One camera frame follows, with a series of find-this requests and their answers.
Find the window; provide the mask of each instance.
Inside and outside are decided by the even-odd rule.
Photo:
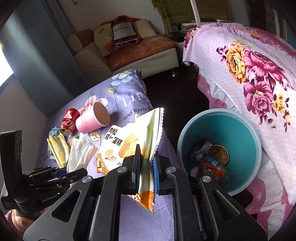
[[[0,86],[13,74],[2,49],[0,48]]]

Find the pink floral bedspread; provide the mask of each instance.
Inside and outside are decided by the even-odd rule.
[[[296,50],[263,30],[212,23],[187,33],[183,61],[204,73],[199,88],[209,85],[204,93],[213,106],[225,108],[212,97],[217,88],[228,109],[232,105],[257,127],[263,160],[248,187],[254,199],[246,210],[258,213],[270,237],[296,201]]]

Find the floor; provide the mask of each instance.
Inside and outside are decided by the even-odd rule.
[[[181,65],[144,79],[148,98],[154,108],[164,107],[163,128],[174,149],[187,122],[198,113],[209,109],[209,101],[197,88],[188,67]]]

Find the human hand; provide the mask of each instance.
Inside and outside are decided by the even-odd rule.
[[[40,217],[45,210],[41,210],[38,212],[38,217]],[[11,213],[11,219],[13,225],[17,228],[18,231],[24,233],[26,229],[34,222],[33,220],[30,220],[28,218],[20,217],[16,210],[14,209]]]

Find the leather couch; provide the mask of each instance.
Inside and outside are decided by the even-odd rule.
[[[179,66],[176,43],[162,35],[116,49],[108,57],[103,57],[95,46],[90,29],[76,32],[67,40],[75,52],[74,59],[94,85],[128,69],[141,70],[142,77],[146,78]]]

